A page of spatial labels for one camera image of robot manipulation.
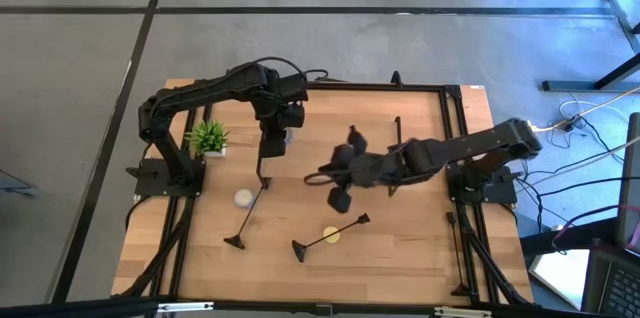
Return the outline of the white sheet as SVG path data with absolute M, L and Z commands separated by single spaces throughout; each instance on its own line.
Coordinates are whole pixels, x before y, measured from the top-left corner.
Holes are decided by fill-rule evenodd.
M 586 249 L 538 255 L 533 259 L 528 272 L 572 307 L 580 310 L 588 260 L 589 251 Z

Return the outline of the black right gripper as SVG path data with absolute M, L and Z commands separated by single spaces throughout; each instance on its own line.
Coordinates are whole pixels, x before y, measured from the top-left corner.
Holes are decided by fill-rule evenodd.
M 328 205 L 338 213 L 347 213 L 352 201 L 348 190 L 353 185 L 370 188 L 398 183 L 404 172 L 400 154 L 408 144 L 392 145 L 386 154 L 367 152 L 368 141 L 351 125 L 347 142 L 335 146 L 330 161 L 319 167 L 319 173 L 335 184 L 329 191 Z

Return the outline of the black aluminium table frame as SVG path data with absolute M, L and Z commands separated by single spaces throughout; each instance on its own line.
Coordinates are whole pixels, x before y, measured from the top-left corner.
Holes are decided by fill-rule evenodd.
M 315 132 L 330 149 L 343 142 L 351 125 L 371 150 L 396 142 L 394 119 L 401 118 L 401 139 L 444 139 L 463 130 L 491 125 L 485 91 L 472 86 L 319 83 L 309 90 L 306 118 L 294 133 Z M 159 273 L 158 290 L 181 299 L 295 303 L 457 305 L 451 292 L 459 284 L 454 242 L 446 213 L 454 208 L 446 176 L 402 187 L 355 188 L 345 214 L 327 203 L 325 186 L 311 187 L 298 177 L 267 171 L 260 160 L 260 129 L 252 107 L 234 100 L 180 112 L 171 133 L 205 119 L 229 131 L 224 157 L 206 160 L 202 192 L 194 199 L 152 197 L 132 214 L 112 289 L 121 293 L 149 265 L 160 240 L 183 212 L 190 212 L 186 237 L 170 252 Z M 254 196 L 271 177 L 245 226 L 245 249 L 223 241 L 234 236 L 248 212 L 234 204 L 239 189 Z M 326 227 L 341 228 L 367 213 L 371 221 L 340 234 L 340 239 L 310 247 L 300 263 L 291 241 L 319 239 Z M 464 245 L 455 227 L 465 285 L 482 300 L 498 296 L 489 286 L 479 257 Z

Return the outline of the dark monitor screen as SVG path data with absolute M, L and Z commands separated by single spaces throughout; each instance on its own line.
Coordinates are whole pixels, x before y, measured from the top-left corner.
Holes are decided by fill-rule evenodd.
M 630 115 L 627 140 L 615 237 L 619 246 L 640 254 L 640 112 Z

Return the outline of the black bar with silver brackets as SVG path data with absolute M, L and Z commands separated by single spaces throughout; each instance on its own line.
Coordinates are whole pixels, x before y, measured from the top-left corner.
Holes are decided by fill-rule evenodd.
M 329 317 L 337 314 L 427 315 L 437 318 L 640 318 L 640 313 L 613 309 L 606 313 L 551 310 L 535 304 L 498 303 L 364 304 L 295 303 L 233 300 L 174 301 L 169 296 L 115 297 L 100 300 L 0 307 L 0 318 L 133 318 L 155 313 L 200 311 L 252 311 L 307 313 Z

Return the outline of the wooden shelf with black legs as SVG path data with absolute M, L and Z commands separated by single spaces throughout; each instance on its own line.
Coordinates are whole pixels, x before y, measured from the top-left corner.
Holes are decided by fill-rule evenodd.
M 403 143 L 401 141 L 401 118 L 394 119 L 394 129 L 396 130 L 396 142 L 393 145 Z M 261 158 L 267 160 L 267 171 L 269 173 L 277 173 L 282 176 L 298 177 L 308 186 L 321 186 L 334 183 L 330 182 L 330 178 L 319 173 L 319 167 L 330 161 L 334 148 L 330 149 L 326 142 L 319 140 L 319 135 L 315 132 L 304 133 L 303 137 L 297 143 L 292 142 L 293 136 L 288 129 L 287 146 L 284 156 L 274 158 Z M 403 152 L 400 154 L 400 161 L 404 168 L 403 175 L 407 172 L 404 167 Z M 402 185 L 402 177 L 398 183 L 392 185 L 384 185 L 388 188 L 388 194 L 393 195 L 399 186 Z

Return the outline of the black metal candlestick holder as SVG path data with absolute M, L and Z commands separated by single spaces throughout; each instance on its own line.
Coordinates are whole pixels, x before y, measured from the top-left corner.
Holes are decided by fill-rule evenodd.
M 367 213 L 363 213 L 354 222 L 352 222 L 350 224 L 347 224 L 346 226 L 343 226 L 341 228 L 338 228 L 339 229 L 339 233 L 341 234 L 343 231 L 348 230 L 348 229 L 350 229 L 350 228 L 352 228 L 352 227 L 354 227 L 356 225 L 367 224 L 370 221 L 371 221 L 371 219 L 370 219 L 369 215 Z M 303 243 L 298 242 L 296 240 L 292 240 L 291 241 L 291 246 L 292 246 L 292 249 L 293 249 L 294 254 L 296 256 L 296 259 L 300 263 L 303 263 L 305 261 L 305 255 L 306 255 L 307 250 L 310 247 L 312 247 L 312 246 L 314 246 L 314 245 L 316 245 L 316 244 L 318 244 L 320 242 L 323 242 L 323 241 L 324 241 L 324 236 L 323 235 L 319 239 L 316 239 L 315 241 L 312 241 L 312 242 L 306 243 L 306 244 L 303 244 Z
M 458 271 L 458 277 L 459 277 L 459 284 L 451 292 L 451 295 L 452 296 L 469 296 L 470 295 L 470 290 L 464 284 L 463 277 L 462 277 L 462 267 L 461 267 L 458 243 L 457 243 L 456 232 L 455 232 L 456 215 L 455 215 L 455 213 L 453 211 L 450 211 L 450 212 L 446 213 L 446 218 L 447 218 L 448 224 L 450 226 L 452 237 L 453 237 L 454 254 L 455 254 L 455 257 L 456 257 L 457 271 Z

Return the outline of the dark chair base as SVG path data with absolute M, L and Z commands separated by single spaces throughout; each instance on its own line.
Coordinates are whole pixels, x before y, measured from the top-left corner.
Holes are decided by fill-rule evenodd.
M 28 182 L 0 169 L 0 191 L 35 198 L 38 189 Z

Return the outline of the black handled tool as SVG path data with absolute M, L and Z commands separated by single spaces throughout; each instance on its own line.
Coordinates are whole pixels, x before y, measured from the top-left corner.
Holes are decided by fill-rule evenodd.
M 246 214 L 246 216 L 244 218 L 244 221 L 243 221 L 242 225 L 240 226 L 238 232 L 234 236 L 224 238 L 223 241 L 225 243 L 227 243 L 227 244 L 229 244 L 229 245 L 231 245 L 231 246 L 233 246 L 235 248 L 241 249 L 241 250 L 245 249 L 245 245 L 244 245 L 244 243 L 242 241 L 242 238 L 241 238 L 242 232 L 243 232 L 245 226 L 247 225 L 248 220 L 251 217 L 251 215 L 253 213 L 253 210 L 256 207 L 257 202 L 259 201 L 262 193 L 265 190 L 269 189 L 269 186 L 271 184 L 271 180 L 272 180 L 271 177 L 266 177 L 266 178 L 262 179 L 261 187 L 258 190 L 258 192 L 256 193 L 256 195 L 254 196 L 253 200 L 248 205 L 248 212 L 247 212 L 247 214 Z

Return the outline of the green plant in white pot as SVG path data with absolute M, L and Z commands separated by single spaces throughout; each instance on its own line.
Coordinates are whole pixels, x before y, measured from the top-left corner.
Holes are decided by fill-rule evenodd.
M 198 156 L 224 157 L 229 131 L 217 121 L 202 121 L 184 136 L 191 151 Z

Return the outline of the dark keyboard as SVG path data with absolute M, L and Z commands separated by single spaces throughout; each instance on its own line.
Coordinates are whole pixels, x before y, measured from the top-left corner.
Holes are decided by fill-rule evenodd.
M 640 318 L 640 255 L 613 247 L 589 251 L 583 312 Z

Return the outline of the black desk leg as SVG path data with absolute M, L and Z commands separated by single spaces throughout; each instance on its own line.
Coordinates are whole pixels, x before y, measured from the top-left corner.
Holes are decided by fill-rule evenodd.
M 640 42 L 635 34 L 632 33 L 632 27 L 627 19 L 626 13 L 622 10 L 617 0 L 604 0 L 612 9 L 614 17 L 622 29 L 631 49 L 634 53 L 640 53 Z
M 627 82 L 627 79 L 640 72 L 640 53 L 622 63 L 596 81 L 546 80 L 541 83 L 547 92 L 626 92 L 640 88 L 640 81 Z

